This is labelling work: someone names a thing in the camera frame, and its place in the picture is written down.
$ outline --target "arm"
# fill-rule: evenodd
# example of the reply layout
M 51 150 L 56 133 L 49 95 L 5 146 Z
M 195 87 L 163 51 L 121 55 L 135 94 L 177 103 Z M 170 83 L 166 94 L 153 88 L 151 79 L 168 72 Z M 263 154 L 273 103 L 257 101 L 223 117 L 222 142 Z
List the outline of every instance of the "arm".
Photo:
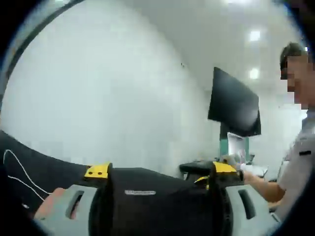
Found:
M 268 202 L 280 201 L 285 191 L 275 182 L 266 182 L 264 179 L 254 176 L 249 172 L 244 172 L 245 184 L 250 184 Z

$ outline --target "white cable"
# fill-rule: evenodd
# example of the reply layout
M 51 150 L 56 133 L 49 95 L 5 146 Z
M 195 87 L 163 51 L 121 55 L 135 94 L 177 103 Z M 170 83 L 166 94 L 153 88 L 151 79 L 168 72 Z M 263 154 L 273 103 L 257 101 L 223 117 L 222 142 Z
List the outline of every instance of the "white cable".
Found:
M 17 160 L 17 162 L 20 164 L 20 166 L 22 167 L 26 177 L 30 180 L 30 182 L 36 187 L 38 188 L 39 190 L 43 191 L 44 193 L 47 193 L 48 195 L 50 195 L 51 193 L 48 193 L 46 192 L 44 189 L 42 189 L 41 187 L 37 186 L 32 180 L 31 178 L 29 177 L 28 173 L 26 172 L 26 170 L 24 169 L 23 165 L 21 164 L 20 160 L 16 157 L 16 155 L 9 149 L 5 150 L 4 154 L 3 154 L 3 164 L 4 164 L 4 161 L 5 161 L 5 155 L 7 152 L 10 152 L 14 157 L 15 159 Z M 44 199 L 30 186 L 28 186 L 26 183 L 24 183 L 23 181 L 21 181 L 20 179 L 16 178 L 16 177 L 12 177 L 12 176 L 8 176 L 9 178 L 12 178 L 12 179 L 15 179 L 19 182 L 21 182 L 22 184 L 24 184 L 26 187 L 30 188 L 41 200 L 44 201 Z

